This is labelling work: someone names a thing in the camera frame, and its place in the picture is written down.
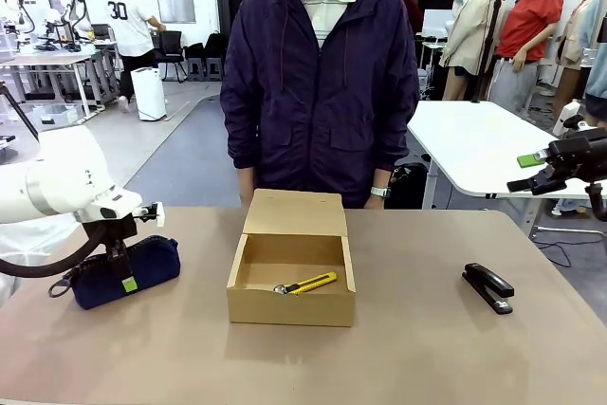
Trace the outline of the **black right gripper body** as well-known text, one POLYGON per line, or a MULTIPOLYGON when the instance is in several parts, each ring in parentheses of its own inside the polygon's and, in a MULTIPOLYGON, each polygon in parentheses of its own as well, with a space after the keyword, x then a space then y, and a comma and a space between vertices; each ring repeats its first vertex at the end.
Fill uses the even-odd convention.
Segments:
POLYGON ((546 163, 551 178, 577 178, 587 183, 607 179, 607 130, 593 128, 549 143, 546 163))

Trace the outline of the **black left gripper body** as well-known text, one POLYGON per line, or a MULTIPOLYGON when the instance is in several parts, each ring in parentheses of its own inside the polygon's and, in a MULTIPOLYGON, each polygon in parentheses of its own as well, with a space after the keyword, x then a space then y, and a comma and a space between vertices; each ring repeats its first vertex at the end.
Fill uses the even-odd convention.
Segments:
POLYGON ((105 235, 104 244, 107 247, 114 247, 138 234, 137 222, 132 214, 128 214, 121 219, 107 220, 104 222, 105 235))

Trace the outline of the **dark blue pencil case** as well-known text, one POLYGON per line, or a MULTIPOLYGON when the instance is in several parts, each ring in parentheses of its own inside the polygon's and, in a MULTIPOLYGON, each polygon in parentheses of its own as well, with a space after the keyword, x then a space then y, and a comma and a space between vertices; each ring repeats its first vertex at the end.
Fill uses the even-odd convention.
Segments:
POLYGON ((71 291, 76 304, 90 310, 161 285, 180 274, 181 262, 175 239, 152 235, 128 247, 127 253, 138 284, 136 292, 124 292, 107 253, 100 253, 87 257, 66 272, 48 289, 48 296, 59 298, 71 291))

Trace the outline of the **yellow utility knife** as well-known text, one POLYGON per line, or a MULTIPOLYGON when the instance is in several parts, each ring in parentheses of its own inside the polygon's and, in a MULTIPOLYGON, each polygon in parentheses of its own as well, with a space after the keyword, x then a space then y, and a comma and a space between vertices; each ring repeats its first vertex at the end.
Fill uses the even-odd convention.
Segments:
POLYGON ((337 280, 338 276, 335 272, 327 272, 291 285, 276 285, 274 286, 273 291, 281 295, 300 295, 319 287, 335 283, 337 280))

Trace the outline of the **open brown cardboard box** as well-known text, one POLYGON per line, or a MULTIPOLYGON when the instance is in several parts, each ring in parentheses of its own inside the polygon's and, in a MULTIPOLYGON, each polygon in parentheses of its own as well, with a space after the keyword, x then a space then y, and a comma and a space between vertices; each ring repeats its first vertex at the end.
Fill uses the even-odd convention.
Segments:
POLYGON ((258 189, 227 283, 231 322, 350 327, 356 285, 345 211, 333 193, 258 189), (300 295, 291 285, 327 272, 338 280, 300 295))

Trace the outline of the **white table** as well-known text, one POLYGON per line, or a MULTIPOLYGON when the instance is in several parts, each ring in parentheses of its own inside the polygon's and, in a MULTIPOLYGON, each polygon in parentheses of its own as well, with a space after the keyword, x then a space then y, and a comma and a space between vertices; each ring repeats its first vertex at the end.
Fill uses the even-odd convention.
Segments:
POLYGON ((517 158, 545 148, 555 138, 537 126, 487 101, 421 101, 409 130, 431 157, 422 208, 432 207, 437 172, 459 192, 480 198, 533 199, 510 193, 506 184, 528 178, 517 158))

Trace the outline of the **black stapler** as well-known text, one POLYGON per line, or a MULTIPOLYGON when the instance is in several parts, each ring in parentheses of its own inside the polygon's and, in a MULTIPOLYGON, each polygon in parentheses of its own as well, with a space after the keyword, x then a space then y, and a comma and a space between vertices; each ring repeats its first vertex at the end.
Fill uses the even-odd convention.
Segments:
POLYGON ((513 308, 508 300, 515 295, 515 288, 492 270, 478 264, 464 266, 462 277, 498 315, 508 315, 513 308))

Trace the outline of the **mannequin in red shirt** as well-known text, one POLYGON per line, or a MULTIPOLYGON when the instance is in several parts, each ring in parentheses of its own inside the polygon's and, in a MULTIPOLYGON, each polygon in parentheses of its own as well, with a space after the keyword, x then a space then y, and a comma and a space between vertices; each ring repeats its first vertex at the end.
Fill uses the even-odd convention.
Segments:
POLYGON ((564 0, 517 0, 507 15, 488 100, 519 114, 537 83, 547 41, 561 20, 564 0))

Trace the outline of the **white air purifier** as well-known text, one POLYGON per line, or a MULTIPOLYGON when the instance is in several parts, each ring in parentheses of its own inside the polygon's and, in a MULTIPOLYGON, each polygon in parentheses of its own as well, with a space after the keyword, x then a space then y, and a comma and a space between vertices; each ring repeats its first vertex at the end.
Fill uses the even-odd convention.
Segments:
POLYGON ((143 67, 131 72, 131 78, 142 121, 163 120, 166 115, 166 100, 159 71, 154 67, 143 67))

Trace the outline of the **mannequin in beige jacket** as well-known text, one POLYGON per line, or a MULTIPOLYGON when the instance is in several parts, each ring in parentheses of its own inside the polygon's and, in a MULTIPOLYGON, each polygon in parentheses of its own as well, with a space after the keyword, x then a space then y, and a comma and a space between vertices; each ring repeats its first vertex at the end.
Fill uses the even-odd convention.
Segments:
POLYGON ((495 0, 467 0, 458 10, 440 65, 448 69, 443 101, 460 101, 478 82, 495 0))

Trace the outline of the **black tripod leg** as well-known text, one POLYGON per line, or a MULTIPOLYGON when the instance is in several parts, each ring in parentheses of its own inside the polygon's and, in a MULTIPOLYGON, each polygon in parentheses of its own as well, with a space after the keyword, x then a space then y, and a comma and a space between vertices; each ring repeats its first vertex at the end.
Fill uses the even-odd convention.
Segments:
POLYGON ((27 115, 25 114, 25 112, 23 111, 23 109, 21 108, 20 104, 10 94, 10 92, 9 92, 8 88, 6 87, 4 81, 0 81, 0 95, 3 96, 8 101, 10 107, 17 114, 17 116, 19 117, 19 119, 26 126, 26 128, 28 129, 28 131, 34 137, 34 139, 36 141, 38 141, 39 140, 39 133, 38 133, 37 129, 34 127, 34 125, 32 124, 32 122, 29 120, 29 118, 27 117, 27 115))

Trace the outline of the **grey workbench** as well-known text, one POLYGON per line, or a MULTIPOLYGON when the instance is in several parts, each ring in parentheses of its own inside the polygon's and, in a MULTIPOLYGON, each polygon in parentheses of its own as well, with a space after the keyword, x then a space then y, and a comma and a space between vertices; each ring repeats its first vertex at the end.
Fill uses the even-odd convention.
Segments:
POLYGON ((79 52, 65 49, 15 54, 0 63, 0 80, 18 102, 74 103, 89 119, 118 95, 115 44, 96 41, 79 52))

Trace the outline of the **black office chair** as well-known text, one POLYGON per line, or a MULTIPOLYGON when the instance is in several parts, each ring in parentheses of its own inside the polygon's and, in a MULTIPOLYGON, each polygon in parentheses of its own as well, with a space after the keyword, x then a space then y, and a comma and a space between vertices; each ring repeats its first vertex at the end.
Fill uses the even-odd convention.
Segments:
POLYGON ((185 54, 181 38, 182 32, 178 30, 160 31, 158 34, 156 60, 159 64, 165 64, 164 81, 168 78, 170 65, 175 68, 175 80, 178 83, 184 83, 187 80, 187 72, 183 67, 185 54))

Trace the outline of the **man in numbered white jersey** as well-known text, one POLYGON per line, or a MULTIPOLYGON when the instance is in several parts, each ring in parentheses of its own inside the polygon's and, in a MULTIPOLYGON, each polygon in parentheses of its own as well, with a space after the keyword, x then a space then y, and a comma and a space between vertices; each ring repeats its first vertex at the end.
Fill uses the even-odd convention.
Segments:
POLYGON ((140 68, 157 68, 149 26, 159 32, 164 32, 166 27, 149 14, 138 0, 107 0, 106 11, 123 66, 118 106, 121 112, 128 113, 135 95, 131 72, 140 68))

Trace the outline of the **person in purple jacket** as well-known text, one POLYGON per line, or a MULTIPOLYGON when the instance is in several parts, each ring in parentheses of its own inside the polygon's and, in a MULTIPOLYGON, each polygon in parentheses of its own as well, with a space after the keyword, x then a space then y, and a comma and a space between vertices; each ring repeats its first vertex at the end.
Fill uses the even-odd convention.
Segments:
POLYGON ((419 102, 402 0, 243 0, 220 103, 245 188, 336 193, 364 209, 408 154, 419 102))

